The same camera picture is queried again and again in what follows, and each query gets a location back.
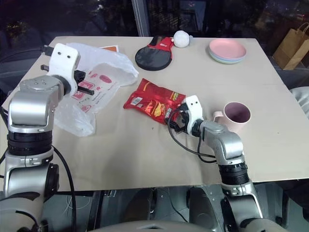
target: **beige tabletop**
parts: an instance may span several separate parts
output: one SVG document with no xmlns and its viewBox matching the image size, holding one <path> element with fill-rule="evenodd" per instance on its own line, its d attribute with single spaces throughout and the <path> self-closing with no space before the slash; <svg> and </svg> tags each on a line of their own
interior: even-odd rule
<svg viewBox="0 0 309 232">
<path fill-rule="evenodd" d="M 96 114 L 95 135 L 80 138 L 57 126 L 53 144 L 63 154 L 72 172 L 75 189 L 129 189 L 157 186 L 220 183 L 216 164 L 201 163 L 170 137 L 167 127 L 135 111 L 123 109 L 140 80 L 149 81 L 186 94 L 196 94 L 205 118 L 230 101 L 249 106 L 252 118 L 239 133 L 253 182 L 309 177 L 309 120 L 270 64 L 255 39 L 237 39 L 247 49 L 246 58 L 234 65 L 211 59 L 206 52 L 212 38 L 194 38 L 186 48 L 172 48 L 173 61 L 161 71 L 140 69 L 136 52 L 151 38 L 141 37 L 56 37 L 56 43 L 86 43 L 92 46 L 119 45 L 140 72 L 137 83 L 121 87 L 109 104 Z M 40 65 L 49 57 L 40 56 L 23 79 L 46 74 Z M 4 103 L 7 109 L 8 100 Z M 0 152 L 7 141 L 1 122 Z M 184 134 L 178 139 L 196 149 L 197 139 Z M 211 152 L 202 146 L 202 152 Z M 69 190 L 63 165 L 60 166 L 60 191 Z"/>
</svg>

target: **paper bag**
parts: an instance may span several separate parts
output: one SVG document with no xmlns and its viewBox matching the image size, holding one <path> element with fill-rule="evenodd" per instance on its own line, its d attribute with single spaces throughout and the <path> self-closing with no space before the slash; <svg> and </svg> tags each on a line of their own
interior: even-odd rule
<svg viewBox="0 0 309 232">
<path fill-rule="evenodd" d="M 290 29 L 275 51 L 273 58 L 283 70 L 294 69 L 309 51 L 308 28 L 309 23 L 304 23 L 297 30 Z"/>
</svg>

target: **plush toy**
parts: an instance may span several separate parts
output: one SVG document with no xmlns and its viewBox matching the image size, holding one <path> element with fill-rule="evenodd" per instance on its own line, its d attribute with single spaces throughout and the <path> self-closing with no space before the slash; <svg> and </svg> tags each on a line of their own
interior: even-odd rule
<svg viewBox="0 0 309 232">
<path fill-rule="evenodd" d="M 190 36 L 187 32 L 179 30 L 174 34 L 172 41 L 176 47 L 187 47 L 190 43 Z"/>
</svg>

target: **red snack bag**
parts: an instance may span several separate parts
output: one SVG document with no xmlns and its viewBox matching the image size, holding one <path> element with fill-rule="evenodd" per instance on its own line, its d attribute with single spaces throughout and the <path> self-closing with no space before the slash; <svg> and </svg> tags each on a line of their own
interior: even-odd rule
<svg viewBox="0 0 309 232">
<path fill-rule="evenodd" d="M 167 88 L 156 86 L 142 79 L 139 87 L 131 94 L 124 104 L 125 109 L 136 109 L 150 116 L 153 120 L 166 124 L 170 112 L 176 109 L 184 100 L 185 95 L 173 92 Z"/>
</svg>

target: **black paddle face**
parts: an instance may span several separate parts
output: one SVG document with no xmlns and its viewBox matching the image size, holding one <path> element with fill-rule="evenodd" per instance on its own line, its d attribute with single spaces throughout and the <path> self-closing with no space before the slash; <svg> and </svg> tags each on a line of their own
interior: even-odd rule
<svg viewBox="0 0 309 232">
<path fill-rule="evenodd" d="M 167 67 L 172 60 L 168 51 L 143 47 L 136 53 L 135 61 L 142 69 L 158 71 Z"/>
</svg>

